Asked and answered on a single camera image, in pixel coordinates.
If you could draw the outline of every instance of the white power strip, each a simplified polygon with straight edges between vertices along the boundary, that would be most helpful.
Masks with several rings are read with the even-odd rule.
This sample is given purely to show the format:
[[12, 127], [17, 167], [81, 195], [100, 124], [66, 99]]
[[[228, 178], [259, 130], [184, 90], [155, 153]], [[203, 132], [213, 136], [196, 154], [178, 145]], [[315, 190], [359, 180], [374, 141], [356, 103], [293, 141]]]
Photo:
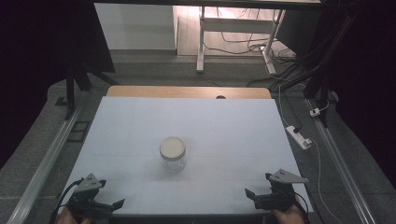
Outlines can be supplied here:
[[298, 146], [302, 150], [306, 150], [311, 147], [311, 139], [309, 138], [303, 138], [303, 136], [300, 133], [295, 133], [294, 132], [294, 126], [289, 126], [286, 128], [286, 131], [288, 131], [288, 134], [294, 139], [294, 141], [298, 144]]

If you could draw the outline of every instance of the white lid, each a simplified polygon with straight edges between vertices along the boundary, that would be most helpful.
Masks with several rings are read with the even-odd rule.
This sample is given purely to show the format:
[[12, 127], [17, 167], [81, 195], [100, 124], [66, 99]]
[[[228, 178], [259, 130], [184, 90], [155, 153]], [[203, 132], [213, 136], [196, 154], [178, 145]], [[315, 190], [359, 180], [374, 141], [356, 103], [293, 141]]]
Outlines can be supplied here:
[[161, 142], [161, 156], [167, 161], [177, 161], [186, 154], [186, 146], [178, 137], [168, 137]]

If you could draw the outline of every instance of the jar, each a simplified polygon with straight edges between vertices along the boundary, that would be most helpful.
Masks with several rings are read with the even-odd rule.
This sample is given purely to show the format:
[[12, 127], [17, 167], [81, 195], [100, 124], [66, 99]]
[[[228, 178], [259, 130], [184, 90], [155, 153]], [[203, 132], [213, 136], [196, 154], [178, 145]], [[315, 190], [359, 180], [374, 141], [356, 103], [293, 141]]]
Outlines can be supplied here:
[[163, 158], [163, 167], [171, 172], [180, 172], [186, 165], [184, 156], [186, 146], [178, 137], [168, 137], [161, 142], [160, 153]]

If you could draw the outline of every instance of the white desk leg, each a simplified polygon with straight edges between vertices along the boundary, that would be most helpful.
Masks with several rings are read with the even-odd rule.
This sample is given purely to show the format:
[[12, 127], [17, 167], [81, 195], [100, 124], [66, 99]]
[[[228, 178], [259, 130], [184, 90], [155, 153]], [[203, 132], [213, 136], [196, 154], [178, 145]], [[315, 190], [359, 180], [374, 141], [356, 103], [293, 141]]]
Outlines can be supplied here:
[[204, 26], [205, 26], [205, 7], [200, 7], [200, 31], [199, 31], [199, 45], [197, 54], [197, 73], [204, 72]]
[[274, 25], [273, 25], [270, 37], [268, 38], [267, 46], [262, 51], [262, 56], [264, 57], [265, 65], [267, 66], [269, 75], [275, 75], [276, 74], [276, 70], [274, 68], [274, 64], [273, 64], [273, 62], [271, 60], [270, 50], [271, 50], [271, 46], [272, 46], [272, 44], [274, 42], [276, 30], [277, 30], [277, 27], [279, 25], [279, 21], [280, 21], [280, 17], [282, 16], [282, 13], [283, 13], [283, 10], [279, 10], [279, 13], [276, 16], [276, 19], [274, 20]]

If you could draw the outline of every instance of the human hand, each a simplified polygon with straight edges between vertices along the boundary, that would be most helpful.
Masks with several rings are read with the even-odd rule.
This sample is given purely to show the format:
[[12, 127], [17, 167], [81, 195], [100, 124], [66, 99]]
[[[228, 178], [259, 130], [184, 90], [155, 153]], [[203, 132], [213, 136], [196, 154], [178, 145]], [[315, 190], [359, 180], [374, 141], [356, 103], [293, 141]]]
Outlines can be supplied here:
[[[88, 218], [83, 218], [81, 224], [91, 224], [91, 220]], [[62, 213], [58, 217], [56, 224], [77, 224], [72, 212], [65, 207]]]
[[273, 209], [271, 212], [274, 214], [279, 224], [304, 224], [303, 214], [296, 206], [292, 206], [286, 212], [282, 212], [278, 209]]

